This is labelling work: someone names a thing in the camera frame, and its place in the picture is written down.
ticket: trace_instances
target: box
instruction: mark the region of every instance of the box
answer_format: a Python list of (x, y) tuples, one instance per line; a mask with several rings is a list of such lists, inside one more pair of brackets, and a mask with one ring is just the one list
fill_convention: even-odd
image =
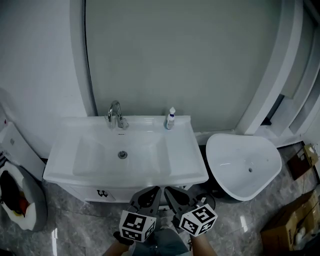
[(209, 204), (205, 204), (183, 214), (179, 228), (187, 231), (192, 236), (197, 237), (207, 232), (209, 229), (212, 229), (217, 218), (218, 215), (216, 212)]
[(295, 154), (289, 161), (288, 166), (294, 180), (298, 179), (318, 162), (318, 155), (309, 144)]
[(284, 206), (261, 230), (265, 254), (293, 251), (298, 229), (304, 227), (308, 234), (318, 228), (319, 220), (318, 195), (313, 190)]
[(123, 238), (144, 242), (156, 228), (156, 217), (122, 211), (119, 230)]

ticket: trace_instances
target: faucet handle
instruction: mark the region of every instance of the faucet handle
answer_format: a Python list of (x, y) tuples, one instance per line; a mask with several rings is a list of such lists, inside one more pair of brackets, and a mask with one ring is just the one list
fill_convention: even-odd
[(127, 122), (127, 119), (121, 117), (120, 122), (122, 124), (122, 127), (121, 127), (122, 129), (126, 130), (129, 127), (129, 123)]

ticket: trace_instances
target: marble floor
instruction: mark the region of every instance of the marble floor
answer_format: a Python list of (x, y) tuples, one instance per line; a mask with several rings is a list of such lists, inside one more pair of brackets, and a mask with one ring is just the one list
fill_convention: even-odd
[[(297, 143), (279, 150), (281, 172), (251, 201), (234, 204), (216, 201), (218, 219), (206, 235), (218, 255), (262, 255), (263, 226), (282, 206), (316, 187), (312, 169), (293, 181), (286, 165), (301, 147)], [(44, 181), (42, 185), (48, 205), (47, 225), (40, 232), (21, 230), (0, 207), (0, 248), (12, 250), (17, 256), (101, 255), (113, 242), (113, 233), (127, 205), (83, 203), (55, 184)], [(194, 185), (191, 190), (200, 193), (202, 188)], [(172, 216), (171, 211), (159, 213), (162, 224), (170, 224)], [(185, 232), (180, 236), (188, 242)]]

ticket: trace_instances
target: sink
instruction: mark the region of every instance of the sink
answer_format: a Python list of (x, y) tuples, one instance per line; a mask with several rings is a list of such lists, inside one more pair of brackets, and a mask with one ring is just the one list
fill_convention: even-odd
[(64, 118), (44, 170), (54, 183), (108, 188), (203, 183), (208, 173), (190, 116), (125, 116), (126, 130), (103, 116)]
[(275, 145), (259, 136), (214, 134), (205, 151), (214, 179), (239, 201), (257, 196), (282, 168)]

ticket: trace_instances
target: soap dispenser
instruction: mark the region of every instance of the soap dispenser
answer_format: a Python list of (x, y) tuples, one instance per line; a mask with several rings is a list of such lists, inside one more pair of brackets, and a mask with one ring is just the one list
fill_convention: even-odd
[(170, 108), (169, 111), (170, 111), (170, 114), (168, 114), (168, 116), (164, 122), (164, 127), (167, 130), (171, 130), (175, 125), (175, 112), (176, 112), (176, 110), (174, 107), (172, 107), (172, 108)]

